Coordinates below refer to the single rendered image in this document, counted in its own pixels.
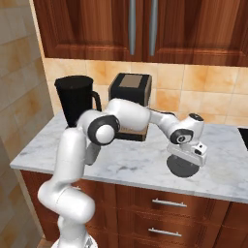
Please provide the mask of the black coffee machine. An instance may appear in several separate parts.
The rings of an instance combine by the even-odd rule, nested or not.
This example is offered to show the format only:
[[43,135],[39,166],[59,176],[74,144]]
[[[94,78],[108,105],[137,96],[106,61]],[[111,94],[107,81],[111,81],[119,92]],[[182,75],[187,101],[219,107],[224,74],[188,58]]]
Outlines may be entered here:
[[[144,107],[149,105],[152,76],[146,74],[119,73],[108,88],[108,98],[124,99]],[[119,140],[145,141],[148,128],[140,132],[121,128],[116,134]]]

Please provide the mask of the black blender jug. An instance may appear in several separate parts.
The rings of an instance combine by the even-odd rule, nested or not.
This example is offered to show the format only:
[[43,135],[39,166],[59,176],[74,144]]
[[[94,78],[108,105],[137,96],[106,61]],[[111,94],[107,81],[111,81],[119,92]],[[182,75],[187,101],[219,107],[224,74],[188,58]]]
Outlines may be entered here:
[[57,78],[54,86],[69,127],[76,127],[79,117],[93,108],[102,110],[100,96],[93,90],[93,79],[88,76],[67,76]]

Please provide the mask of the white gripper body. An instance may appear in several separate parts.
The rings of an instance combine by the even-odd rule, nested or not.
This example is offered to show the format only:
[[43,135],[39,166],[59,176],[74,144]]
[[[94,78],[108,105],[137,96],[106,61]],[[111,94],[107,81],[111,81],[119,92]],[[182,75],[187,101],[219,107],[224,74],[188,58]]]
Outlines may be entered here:
[[199,167],[203,167],[206,162],[207,146],[203,143],[197,145],[184,144],[172,144],[167,147],[169,153],[188,161]]

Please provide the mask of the dark grey blender lid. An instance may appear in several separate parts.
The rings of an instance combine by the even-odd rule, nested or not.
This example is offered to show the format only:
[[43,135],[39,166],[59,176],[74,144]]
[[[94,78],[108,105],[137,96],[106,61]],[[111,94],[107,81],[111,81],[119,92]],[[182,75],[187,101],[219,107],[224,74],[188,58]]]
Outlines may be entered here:
[[200,169],[199,166],[183,160],[175,155],[169,156],[167,165],[174,175],[182,178],[191,177]]

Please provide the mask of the black hob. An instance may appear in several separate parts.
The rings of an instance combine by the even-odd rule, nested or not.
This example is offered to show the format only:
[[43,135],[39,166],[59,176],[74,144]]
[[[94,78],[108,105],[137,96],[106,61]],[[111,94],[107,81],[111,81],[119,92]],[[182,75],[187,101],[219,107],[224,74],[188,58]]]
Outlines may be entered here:
[[238,132],[240,133],[242,139],[243,139],[243,142],[248,150],[248,129],[245,129],[245,128],[239,128],[238,129]]

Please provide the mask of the brown wooden base cupboard door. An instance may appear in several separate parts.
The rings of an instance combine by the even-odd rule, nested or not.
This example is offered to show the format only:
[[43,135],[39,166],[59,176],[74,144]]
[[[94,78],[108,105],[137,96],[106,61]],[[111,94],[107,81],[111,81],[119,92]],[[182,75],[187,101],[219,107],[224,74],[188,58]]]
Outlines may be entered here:
[[230,203],[213,248],[248,248],[248,204]]

